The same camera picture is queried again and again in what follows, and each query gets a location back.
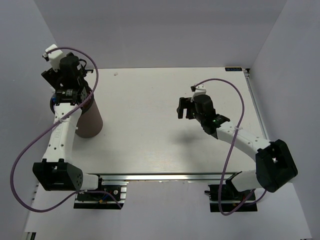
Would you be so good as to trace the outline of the dark blue label bottle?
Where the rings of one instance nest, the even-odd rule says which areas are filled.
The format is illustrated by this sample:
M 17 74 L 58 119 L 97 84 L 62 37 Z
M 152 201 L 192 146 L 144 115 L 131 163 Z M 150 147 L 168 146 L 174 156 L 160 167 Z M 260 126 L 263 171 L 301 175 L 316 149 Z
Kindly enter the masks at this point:
M 50 105 L 53 107 L 56 104 L 56 95 L 53 94 L 50 99 Z

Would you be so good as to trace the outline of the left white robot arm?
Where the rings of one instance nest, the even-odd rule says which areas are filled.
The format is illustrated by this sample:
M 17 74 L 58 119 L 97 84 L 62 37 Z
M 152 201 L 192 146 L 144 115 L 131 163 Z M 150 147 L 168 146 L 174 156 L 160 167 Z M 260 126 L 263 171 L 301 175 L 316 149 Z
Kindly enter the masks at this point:
M 75 136 L 93 138 L 103 128 L 95 97 L 85 80 L 83 59 L 71 52 L 59 53 L 50 63 L 52 67 L 41 75 L 55 90 L 50 100 L 55 127 L 41 162 L 33 164 L 32 172 L 46 191 L 88 191 L 99 200 L 106 193 L 99 176 L 85 173 L 72 162 Z

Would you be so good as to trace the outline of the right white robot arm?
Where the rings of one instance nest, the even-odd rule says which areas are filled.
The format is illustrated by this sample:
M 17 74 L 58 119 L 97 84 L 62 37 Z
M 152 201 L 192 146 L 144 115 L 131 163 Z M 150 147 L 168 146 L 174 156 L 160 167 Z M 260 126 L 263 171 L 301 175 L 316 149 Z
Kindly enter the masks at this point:
M 274 193 L 298 175 L 291 152 L 283 140 L 259 138 L 237 128 L 229 118 L 216 113 L 208 95 L 181 97 L 176 111 L 179 119 L 196 119 L 206 134 L 233 145 L 255 162 L 254 170 L 237 172 L 225 181 L 229 198 L 236 200 L 244 191 L 253 189 Z

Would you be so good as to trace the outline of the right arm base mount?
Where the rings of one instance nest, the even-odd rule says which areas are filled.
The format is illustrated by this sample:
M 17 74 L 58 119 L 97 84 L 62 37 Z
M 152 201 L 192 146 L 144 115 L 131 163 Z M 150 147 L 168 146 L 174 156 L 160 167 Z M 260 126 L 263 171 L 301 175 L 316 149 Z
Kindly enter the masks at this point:
M 227 172 L 224 176 L 222 191 L 221 191 L 221 208 L 224 212 L 230 212 L 236 208 L 249 194 L 250 190 L 245 190 L 236 193 L 231 190 L 229 186 L 226 185 L 226 179 L 235 175 L 236 172 Z M 220 173 L 204 173 L 208 182 L 208 189 L 204 191 L 204 194 L 209 198 L 209 207 L 211 213 L 219 213 L 218 205 L 218 190 L 221 179 Z M 250 198 L 236 211 L 236 212 L 257 212 L 258 207 L 255 203 L 256 195 L 253 193 Z

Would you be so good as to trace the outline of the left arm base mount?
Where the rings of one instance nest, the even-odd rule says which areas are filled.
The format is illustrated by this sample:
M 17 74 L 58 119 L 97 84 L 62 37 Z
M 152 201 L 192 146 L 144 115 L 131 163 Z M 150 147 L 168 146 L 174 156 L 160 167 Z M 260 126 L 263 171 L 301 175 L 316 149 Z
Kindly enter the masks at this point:
M 109 179 L 100 175 L 98 188 L 79 193 L 75 197 L 74 209 L 120 210 L 125 203 L 128 181 Z

